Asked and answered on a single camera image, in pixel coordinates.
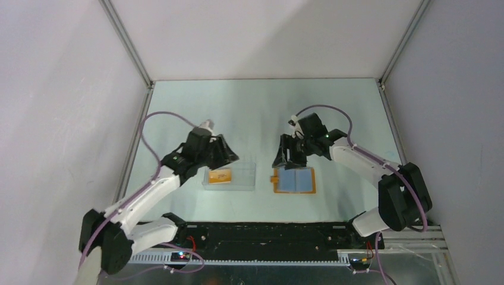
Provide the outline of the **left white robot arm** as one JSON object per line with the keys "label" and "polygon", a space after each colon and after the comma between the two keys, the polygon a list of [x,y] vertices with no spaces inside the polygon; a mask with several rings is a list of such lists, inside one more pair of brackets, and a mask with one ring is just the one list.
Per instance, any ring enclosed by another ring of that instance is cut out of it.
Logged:
{"label": "left white robot arm", "polygon": [[81,260],[74,284],[97,284],[100,273],[120,272],[133,255],[155,245],[185,245],[188,232],[175,215],[146,224],[140,220],[200,168],[214,170],[238,159],[223,135],[215,135],[209,127],[193,128],[185,142],[158,161],[145,186],[101,212],[91,209],[84,215],[78,244]]}

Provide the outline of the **orange card holder wallet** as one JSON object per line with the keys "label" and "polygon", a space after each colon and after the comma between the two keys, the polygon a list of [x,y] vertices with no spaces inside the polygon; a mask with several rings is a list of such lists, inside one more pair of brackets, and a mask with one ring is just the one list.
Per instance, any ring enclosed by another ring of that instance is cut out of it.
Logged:
{"label": "orange card holder wallet", "polygon": [[270,177],[277,194],[315,194],[316,175],[312,167],[300,169],[275,168]]}

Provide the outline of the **clear plastic card box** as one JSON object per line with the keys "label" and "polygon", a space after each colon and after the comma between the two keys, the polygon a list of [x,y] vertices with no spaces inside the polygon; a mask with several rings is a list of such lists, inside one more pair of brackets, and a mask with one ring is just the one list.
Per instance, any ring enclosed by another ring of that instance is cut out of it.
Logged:
{"label": "clear plastic card box", "polygon": [[202,181],[207,191],[253,191],[256,185],[256,164],[234,162],[215,170],[205,169]]}

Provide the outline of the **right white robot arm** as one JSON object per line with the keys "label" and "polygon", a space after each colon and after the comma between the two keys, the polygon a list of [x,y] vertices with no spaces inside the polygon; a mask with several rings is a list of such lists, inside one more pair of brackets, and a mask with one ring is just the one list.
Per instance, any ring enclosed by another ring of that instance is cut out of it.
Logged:
{"label": "right white robot arm", "polygon": [[345,233],[349,246],[361,248],[370,235],[384,230],[400,232],[417,220],[426,223],[433,204],[416,164],[400,165],[369,152],[352,143],[347,133],[329,131],[316,113],[292,116],[289,124],[293,132],[281,135],[274,169],[302,169],[308,156],[317,155],[344,165],[377,189],[377,207],[351,220],[352,227]]}

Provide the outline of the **gold credit card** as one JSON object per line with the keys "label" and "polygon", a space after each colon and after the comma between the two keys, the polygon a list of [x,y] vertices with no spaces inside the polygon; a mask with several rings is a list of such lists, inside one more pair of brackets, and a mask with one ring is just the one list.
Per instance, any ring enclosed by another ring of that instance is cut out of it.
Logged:
{"label": "gold credit card", "polygon": [[210,170],[208,174],[208,183],[213,184],[222,184],[222,183],[230,183],[232,182],[232,170],[229,168],[226,169],[216,169]]}

